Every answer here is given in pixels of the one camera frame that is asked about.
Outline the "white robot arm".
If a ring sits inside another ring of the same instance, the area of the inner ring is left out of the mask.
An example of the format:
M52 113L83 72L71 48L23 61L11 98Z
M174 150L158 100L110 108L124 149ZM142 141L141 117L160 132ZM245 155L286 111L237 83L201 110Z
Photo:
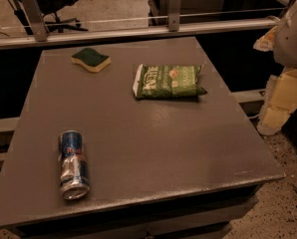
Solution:
M284 67L297 68L297 0L278 23L274 42L274 60Z

